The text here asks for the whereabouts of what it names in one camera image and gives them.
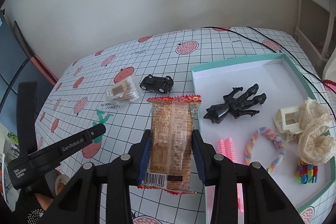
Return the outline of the left hand dark glove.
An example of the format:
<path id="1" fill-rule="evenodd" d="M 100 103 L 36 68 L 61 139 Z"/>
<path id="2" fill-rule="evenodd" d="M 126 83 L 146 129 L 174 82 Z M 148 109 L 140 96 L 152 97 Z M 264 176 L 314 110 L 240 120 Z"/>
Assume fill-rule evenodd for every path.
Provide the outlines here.
<path id="1" fill-rule="evenodd" d="M 56 178 L 58 175 L 61 175 L 61 173 L 56 170 Z M 51 183 L 54 192 L 56 178 Z M 33 193 L 22 189 L 15 204 L 14 215 L 17 223 L 38 223 L 56 196 L 56 193 L 53 197 L 48 197 L 41 193 Z"/>

